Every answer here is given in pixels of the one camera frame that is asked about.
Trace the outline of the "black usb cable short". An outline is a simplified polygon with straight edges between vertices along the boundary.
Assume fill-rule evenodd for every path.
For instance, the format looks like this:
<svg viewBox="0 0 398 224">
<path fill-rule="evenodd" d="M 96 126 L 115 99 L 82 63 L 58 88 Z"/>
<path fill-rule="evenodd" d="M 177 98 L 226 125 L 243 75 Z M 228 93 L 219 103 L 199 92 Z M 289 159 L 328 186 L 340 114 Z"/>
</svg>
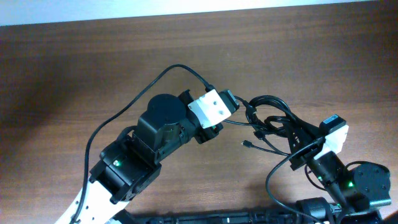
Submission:
<svg viewBox="0 0 398 224">
<path fill-rule="evenodd" d="M 255 124 L 253 124 L 252 127 L 254 128 L 254 132 L 253 133 L 254 133 L 255 137 L 257 137 L 261 141 L 264 141 L 269 146 L 269 149 L 256 146 L 251 141 L 248 141 L 248 140 L 244 140 L 241 143 L 244 147 L 258 149 L 260 151 L 264 151 L 264 152 L 268 152 L 268 153 L 272 153 L 272 154 L 277 154 L 277 155 L 280 155 L 280 156 L 289 156 L 290 155 L 287 152 L 279 150 L 270 141 L 267 140 L 266 136 L 268 134 L 270 134 L 270 132 L 266 131 L 265 128 L 262 128 L 261 126 L 255 125 Z"/>
</svg>

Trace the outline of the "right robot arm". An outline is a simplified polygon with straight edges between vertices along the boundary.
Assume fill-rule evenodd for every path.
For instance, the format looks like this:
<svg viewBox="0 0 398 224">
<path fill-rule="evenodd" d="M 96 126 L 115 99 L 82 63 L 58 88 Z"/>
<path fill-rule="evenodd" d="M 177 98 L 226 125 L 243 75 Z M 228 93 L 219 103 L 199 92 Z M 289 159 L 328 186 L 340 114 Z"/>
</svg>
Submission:
<svg viewBox="0 0 398 224">
<path fill-rule="evenodd" d="M 292 158 L 290 167 L 307 166 L 331 198 L 341 206 L 340 223 L 350 213 L 370 212 L 392 203 L 390 171 L 368 161 L 343 164 L 338 158 L 349 126 L 334 115 L 318 127 L 304 121 L 283 125 Z"/>
</svg>

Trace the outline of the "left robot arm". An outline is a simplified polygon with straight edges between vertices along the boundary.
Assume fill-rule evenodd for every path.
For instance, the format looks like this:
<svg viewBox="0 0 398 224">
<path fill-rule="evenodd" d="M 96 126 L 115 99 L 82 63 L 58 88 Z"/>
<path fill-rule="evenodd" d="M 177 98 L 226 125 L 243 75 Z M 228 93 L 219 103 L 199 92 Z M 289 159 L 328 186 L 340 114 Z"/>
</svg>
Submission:
<svg viewBox="0 0 398 224">
<path fill-rule="evenodd" d="M 191 139 L 215 138 L 238 107 L 229 90 L 210 90 L 197 100 L 189 91 L 154 96 L 137 124 L 102 150 L 86 187 L 57 223 L 107 223 L 159 176 L 163 159 Z"/>
</svg>

